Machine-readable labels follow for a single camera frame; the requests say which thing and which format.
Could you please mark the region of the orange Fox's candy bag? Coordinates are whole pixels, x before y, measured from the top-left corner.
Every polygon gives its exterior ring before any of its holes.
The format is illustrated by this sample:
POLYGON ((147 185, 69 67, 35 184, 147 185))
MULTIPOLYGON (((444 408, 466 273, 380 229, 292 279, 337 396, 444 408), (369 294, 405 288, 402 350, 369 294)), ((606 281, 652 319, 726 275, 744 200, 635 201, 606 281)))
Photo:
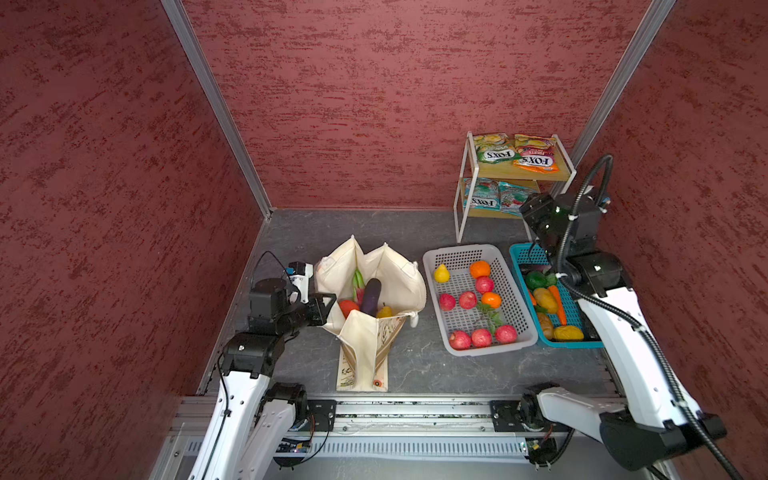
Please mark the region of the orange Fox's candy bag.
POLYGON ((515 134, 513 146, 519 155, 514 164, 519 168, 541 174, 559 171, 555 161, 554 138, 515 134))

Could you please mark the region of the red tomato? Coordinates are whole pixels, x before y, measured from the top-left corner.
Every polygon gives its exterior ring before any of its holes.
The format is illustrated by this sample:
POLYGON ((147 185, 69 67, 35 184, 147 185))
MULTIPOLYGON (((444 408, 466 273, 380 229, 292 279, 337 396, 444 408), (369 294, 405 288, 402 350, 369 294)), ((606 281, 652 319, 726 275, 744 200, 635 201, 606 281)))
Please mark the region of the red tomato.
POLYGON ((351 312, 359 311, 360 306, 352 300, 342 300, 339 302, 339 307, 342 311, 343 317, 347 318, 351 312))

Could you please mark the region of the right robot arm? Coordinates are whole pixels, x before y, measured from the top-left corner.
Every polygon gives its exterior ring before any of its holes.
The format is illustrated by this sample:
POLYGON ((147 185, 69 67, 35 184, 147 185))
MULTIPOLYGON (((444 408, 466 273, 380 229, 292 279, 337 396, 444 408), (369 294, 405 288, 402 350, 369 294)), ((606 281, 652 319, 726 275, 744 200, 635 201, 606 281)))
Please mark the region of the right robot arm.
POLYGON ((575 299, 603 343, 624 391, 622 404, 599 402, 553 383, 530 388, 517 416, 530 430, 560 424, 600 442, 623 468, 656 463, 707 448, 725 469, 716 442, 723 421, 687 392, 645 321, 618 258, 596 247, 601 206, 585 194, 532 194, 520 208, 559 283, 575 299))

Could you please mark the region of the purple eggplant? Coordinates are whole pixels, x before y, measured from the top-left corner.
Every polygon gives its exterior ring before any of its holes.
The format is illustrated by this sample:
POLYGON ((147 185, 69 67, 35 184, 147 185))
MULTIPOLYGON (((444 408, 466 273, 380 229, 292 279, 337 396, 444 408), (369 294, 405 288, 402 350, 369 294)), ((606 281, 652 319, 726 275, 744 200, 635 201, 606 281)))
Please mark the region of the purple eggplant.
POLYGON ((363 302, 360 305, 360 310, 363 313, 369 316, 376 316, 381 290, 382 283, 377 278, 372 278, 366 283, 363 302))

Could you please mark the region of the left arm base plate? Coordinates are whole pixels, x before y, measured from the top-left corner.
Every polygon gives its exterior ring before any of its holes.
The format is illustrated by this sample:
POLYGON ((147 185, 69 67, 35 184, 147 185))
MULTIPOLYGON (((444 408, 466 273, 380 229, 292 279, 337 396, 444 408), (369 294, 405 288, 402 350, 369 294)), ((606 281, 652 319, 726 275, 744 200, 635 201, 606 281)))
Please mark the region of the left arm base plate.
POLYGON ((295 407, 296 418, 289 432, 328 432, 334 429, 338 402, 328 399, 300 401, 295 407))

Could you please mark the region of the green Fox's candy bag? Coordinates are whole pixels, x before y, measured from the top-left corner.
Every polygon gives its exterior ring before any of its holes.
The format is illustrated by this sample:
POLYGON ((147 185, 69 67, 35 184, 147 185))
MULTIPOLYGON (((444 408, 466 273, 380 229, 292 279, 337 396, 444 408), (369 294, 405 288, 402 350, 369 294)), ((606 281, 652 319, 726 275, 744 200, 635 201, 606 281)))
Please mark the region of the green Fox's candy bag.
POLYGON ((484 164, 514 162, 521 158, 513 140, 506 133, 491 133, 473 137, 477 161, 484 164))

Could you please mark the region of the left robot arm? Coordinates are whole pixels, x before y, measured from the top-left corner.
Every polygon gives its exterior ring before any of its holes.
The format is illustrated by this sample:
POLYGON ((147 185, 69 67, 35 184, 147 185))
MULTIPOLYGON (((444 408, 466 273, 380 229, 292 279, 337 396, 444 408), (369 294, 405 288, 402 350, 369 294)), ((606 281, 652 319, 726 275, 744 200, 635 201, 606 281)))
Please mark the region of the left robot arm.
POLYGON ((290 273, 260 280, 249 291, 248 327, 217 361, 217 402, 191 479, 263 479, 288 430, 307 418, 304 387, 272 377, 287 339, 324 325, 337 297, 312 293, 309 272, 290 273))

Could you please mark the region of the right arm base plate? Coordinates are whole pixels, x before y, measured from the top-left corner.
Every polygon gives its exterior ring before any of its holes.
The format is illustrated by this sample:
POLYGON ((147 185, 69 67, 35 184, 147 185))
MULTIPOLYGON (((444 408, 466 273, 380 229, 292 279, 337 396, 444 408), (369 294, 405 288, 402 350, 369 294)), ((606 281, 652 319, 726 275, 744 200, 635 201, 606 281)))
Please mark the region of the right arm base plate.
POLYGON ((496 433, 567 433, 569 428, 548 420, 527 421, 519 407, 519 400, 491 400, 489 402, 490 419, 496 433))

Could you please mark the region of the pink dragon fruit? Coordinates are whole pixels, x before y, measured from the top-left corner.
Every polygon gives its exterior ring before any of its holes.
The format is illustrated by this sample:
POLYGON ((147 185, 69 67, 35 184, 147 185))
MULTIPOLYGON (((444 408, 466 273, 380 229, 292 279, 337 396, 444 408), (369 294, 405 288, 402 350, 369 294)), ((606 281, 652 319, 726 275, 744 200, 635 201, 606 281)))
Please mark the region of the pink dragon fruit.
POLYGON ((364 298, 364 292, 366 287, 366 282, 362 276, 362 273, 359 269, 356 269, 354 271, 353 277, 352 277, 352 286, 354 289, 354 301, 361 305, 364 298))

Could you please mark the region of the cream canvas tote bag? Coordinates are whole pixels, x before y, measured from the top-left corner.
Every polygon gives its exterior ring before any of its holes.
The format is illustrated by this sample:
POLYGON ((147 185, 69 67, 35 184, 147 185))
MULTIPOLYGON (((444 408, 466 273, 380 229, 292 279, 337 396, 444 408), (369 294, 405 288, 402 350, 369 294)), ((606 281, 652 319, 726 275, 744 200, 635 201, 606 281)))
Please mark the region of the cream canvas tote bag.
POLYGON ((341 344, 337 389, 386 392, 395 339, 418 325, 426 305, 418 264, 388 244, 366 253, 350 237, 314 265, 314 280, 320 293, 337 297, 324 324, 341 344))

